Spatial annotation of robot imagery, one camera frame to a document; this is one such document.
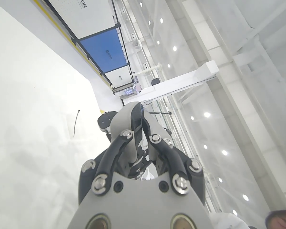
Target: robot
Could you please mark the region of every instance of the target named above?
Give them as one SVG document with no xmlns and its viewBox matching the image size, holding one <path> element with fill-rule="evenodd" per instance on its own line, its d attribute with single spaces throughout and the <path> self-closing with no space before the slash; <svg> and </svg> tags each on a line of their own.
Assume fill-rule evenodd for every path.
<svg viewBox="0 0 286 229">
<path fill-rule="evenodd" d="M 68 229 L 213 228 L 201 164 L 173 146 L 169 130 L 140 102 L 104 113 L 98 124 L 111 144 L 83 164 Z M 146 150 L 139 146 L 143 133 Z M 142 180 L 151 163 L 158 177 Z"/>
</svg>

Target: yellow stripe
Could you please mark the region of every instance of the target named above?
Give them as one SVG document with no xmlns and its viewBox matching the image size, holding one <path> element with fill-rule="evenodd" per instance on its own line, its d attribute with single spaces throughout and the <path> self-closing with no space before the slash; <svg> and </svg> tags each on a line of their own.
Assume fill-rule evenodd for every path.
<svg viewBox="0 0 286 229">
<path fill-rule="evenodd" d="M 74 43 L 71 41 L 70 36 L 68 36 L 63 30 L 62 28 L 55 22 L 55 20 L 50 16 L 50 14 L 45 10 L 45 8 L 39 3 L 38 0 L 33 0 L 37 6 L 43 11 L 43 13 L 45 13 L 45 15 L 51 20 L 51 22 L 56 26 L 56 28 L 65 36 L 65 38 L 70 42 L 70 44 L 72 44 L 72 46 L 75 47 L 75 49 L 79 52 L 79 54 L 86 60 L 86 62 L 93 68 L 93 70 L 96 72 L 96 74 L 105 82 L 105 84 L 110 87 L 110 84 L 108 83 L 108 81 L 106 81 L 100 74 L 99 71 L 90 63 L 90 61 L 88 60 L 88 58 L 82 54 L 81 50 L 74 45 Z"/>
</svg>

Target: metal screw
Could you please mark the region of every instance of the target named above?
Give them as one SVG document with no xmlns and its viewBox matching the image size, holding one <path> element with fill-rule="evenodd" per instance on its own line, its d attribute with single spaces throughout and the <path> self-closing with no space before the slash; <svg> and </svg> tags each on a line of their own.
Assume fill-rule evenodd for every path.
<svg viewBox="0 0 286 229">
<path fill-rule="evenodd" d="M 182 195 L 185 195 L 190 190 L 190 181 L 186 180 L 184 177 L 179 177 L 178 174 L 175 174 L 172 178 L 172 184 L 174 189 Z"/>
<path fill-rule="evenodd" d="M 199 173 L 202 171 L 202 166 L 199 161 L 196 159 L 192 158 L 191 159 L 191 165 L 189 166 L 189 169 L 195 173 Z"/>
<path fill-rule="evenodd" d="M 153 135 L 150 137 L 150 141 L 154 144 L 157 144 L 157 143 L 161 142 L 161 136 Z"/>
<path fill-rule="evenodd" d="M 181 189 L 185 190 L 187 188 L 187 182 L 186 179 L 183 177 L 179 177 L 176 180 L 176 184 L 178 187 L 180 187 Z"/>
<path fill-rule="evenodd" d="M 98 178 L 96 181 L 95 181 L 95 189 L 96 190 L 100 190 L 101 188 L 103 188 L 106 184 L 106 180 L 105 179 L 102 179 L 102 178 Z"/>
<path fill-rule="evenodd" d="M 168 146 L 170 146 L 171 148 L 173 148 L 173 142 L 171 141 L 171 139 L 165 138 L 164 141 L 166 142 L 166 144 Z"/>
<path fill-rule="evenodd" d="M 105 185 L 107 177 L 106 174 L 100 174 L 93 180 L 91 190 L 94 194 L 100 195 L 106 191 Z"/>
<path fill-rule="evenodd" d="M 88 169 L 94 169 L 96 166 L 95 160 L 88 160 L 82 166 L 82 172 L 85 173 Z"/>
<path fill-rule="evenodd" d="M 132 132 L 129 129 L 126 129 L 121 132 L 121 136 L 127 137 L 127 139 L 130 139 L 132 137 Z"/>
</svg>

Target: recessed light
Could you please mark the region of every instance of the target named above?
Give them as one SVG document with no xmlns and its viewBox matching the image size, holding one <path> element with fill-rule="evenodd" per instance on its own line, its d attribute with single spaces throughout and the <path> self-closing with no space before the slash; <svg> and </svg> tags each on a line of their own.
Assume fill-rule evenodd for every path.
<svg viewBox="0 0 286 229">
<path fill-rule="evenodd" d="M 244 198 L 244 200 L 249 201 L 249 198 L 245 194 L 243 194 L 242 197 Z"/>
</svg>

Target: blue panel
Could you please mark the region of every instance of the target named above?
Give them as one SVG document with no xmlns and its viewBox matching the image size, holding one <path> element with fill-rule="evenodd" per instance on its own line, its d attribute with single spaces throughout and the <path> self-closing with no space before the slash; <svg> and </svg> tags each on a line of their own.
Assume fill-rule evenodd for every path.
<svg viewBox="0 0 286 229">
<path fill-rule="evenodd" d="M 81 44 L 104 73 L 126 65 L 116 29 L 82 40 Z"/>
</svg>

